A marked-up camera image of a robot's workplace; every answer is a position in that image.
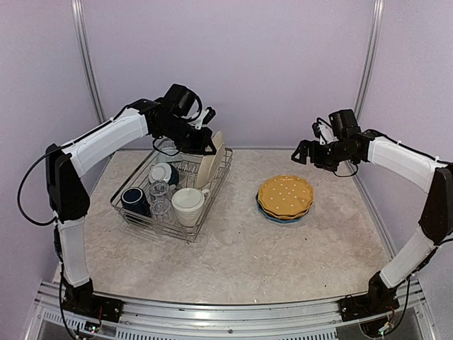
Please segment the cream plate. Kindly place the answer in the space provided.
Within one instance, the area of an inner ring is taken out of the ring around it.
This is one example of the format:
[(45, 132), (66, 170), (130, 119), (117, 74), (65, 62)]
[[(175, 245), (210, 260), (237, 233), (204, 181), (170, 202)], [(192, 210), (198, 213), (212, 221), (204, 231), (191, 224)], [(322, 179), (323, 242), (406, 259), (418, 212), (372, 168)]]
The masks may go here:
[(198, 189), (204, 188), (212, 181), (224, 156), (225, 143), (222, 131), (216, 132), (212, 141), (217, 149), (217, 153), (202, 158), (195, 182), (195, 187)]

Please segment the blue polka dot plate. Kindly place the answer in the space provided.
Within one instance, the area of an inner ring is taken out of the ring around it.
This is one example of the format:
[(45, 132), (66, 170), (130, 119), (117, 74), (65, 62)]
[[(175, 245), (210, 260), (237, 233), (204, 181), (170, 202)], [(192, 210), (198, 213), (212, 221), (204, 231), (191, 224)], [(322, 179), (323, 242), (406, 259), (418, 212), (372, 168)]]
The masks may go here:
[(298, 218), (292, 218), (292, 219), (289, 219), (289, 220), (283, 220), (281, 218), (276, 218), (276, 217), (273, 217), (271, 215), (269, 215), (262, 207), (262, 205), (259, 203), (259, 200), (258, 200), (258, 196), (256, 195), (255, 196), (255, 200), (256, 200), (256, 206), (257, 206), (257, 209), (258, 209), (258, 212), (267, 220), (271, 221), (271, 222), (275, 222), (275, 223), (280, 223), (280, 224), (291, 224), (291, 223), (296, 223), (296, 222), (299, 222), (300, 220), (302, 220), (304, 217), (303, 216), (300, 216)]

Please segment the yellow polka dot plate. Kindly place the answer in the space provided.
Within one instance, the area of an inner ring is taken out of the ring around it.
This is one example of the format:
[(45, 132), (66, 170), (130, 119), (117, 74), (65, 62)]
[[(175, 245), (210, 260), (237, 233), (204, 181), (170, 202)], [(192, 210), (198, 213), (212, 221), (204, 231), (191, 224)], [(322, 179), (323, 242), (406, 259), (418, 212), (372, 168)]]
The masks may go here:
[(303, 210), (296, 215), (288, 215), (288, 214), (277, 214), (276, 212), (271, 212), (269, 210), (266, 210), (258, 201), (256, 202), (258, 209), (263, 212), (265, 215), (270, 216), (271, 218), (275, 218), (278, 220), (297, 220), (303, 216), (305, 216), (308, 212), (309, 209)]

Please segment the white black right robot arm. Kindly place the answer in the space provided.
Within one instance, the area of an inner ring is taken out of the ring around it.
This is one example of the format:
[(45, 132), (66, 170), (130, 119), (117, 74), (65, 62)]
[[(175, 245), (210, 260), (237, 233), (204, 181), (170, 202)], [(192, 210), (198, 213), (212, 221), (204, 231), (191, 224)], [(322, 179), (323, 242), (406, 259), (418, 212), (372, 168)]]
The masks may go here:
[(291, 159), (336, 172), (341, 162), (361, 162), (387, 169), (410, 181), (427, 198), (413, 236), (395, 257), (369, 280), (364, 295), (339, 301), (343, 319), (396, 309), (397, 287), (424, 267), (452, 234), (452, 163), (419, 152), (387, 135), (361, 130), (351, 109), (339, 110), (312, 125), (315, 140), (302, 140)]

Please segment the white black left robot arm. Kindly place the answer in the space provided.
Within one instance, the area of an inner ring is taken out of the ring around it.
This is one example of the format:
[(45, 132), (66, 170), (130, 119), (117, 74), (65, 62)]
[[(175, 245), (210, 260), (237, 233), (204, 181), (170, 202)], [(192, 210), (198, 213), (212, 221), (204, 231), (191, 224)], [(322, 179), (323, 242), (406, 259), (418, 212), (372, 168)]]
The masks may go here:
[(215, 109), (203, 108), (195, 92), (173, 84), (164, 96), (127, 104), (117, 115), (75, 140), (47, 148), (47, 192), (61, 246), (62, 283), (67, 302), (84, 315), (94, 314), (99, 300), (93, 294), (84, 250), (90, 198), (82, 177), (112, 153), (147, 135), (172, 140), (182, 153), (213, 155), (217, 148), (207, 125), (215, 115)]

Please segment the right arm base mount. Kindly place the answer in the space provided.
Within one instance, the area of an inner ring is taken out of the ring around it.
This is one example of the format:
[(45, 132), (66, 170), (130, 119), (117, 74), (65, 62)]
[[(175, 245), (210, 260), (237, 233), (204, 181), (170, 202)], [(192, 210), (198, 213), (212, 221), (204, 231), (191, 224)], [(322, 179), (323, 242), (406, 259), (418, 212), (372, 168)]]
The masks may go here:
[(397, 310), (400, 304), (396, 297), (373, 300), (368, 294), (363, 294), (346, 295), (339, 299), (338, 306), (342, 321), (349, 322)]

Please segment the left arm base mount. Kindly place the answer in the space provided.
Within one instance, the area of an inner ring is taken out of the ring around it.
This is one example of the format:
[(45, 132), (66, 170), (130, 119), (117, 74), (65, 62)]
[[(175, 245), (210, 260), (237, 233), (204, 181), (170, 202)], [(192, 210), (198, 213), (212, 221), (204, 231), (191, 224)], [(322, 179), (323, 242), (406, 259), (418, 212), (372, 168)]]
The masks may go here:
[(87, 300), (80, 300), (78, 302), (74, 302), (66, 297), (62, 303), (64, 311), (97, 319), (102, 322), (114, 323), (119, 322), (123, 305), (124, 302), (119, 299), (100, 295), (90, 295)]

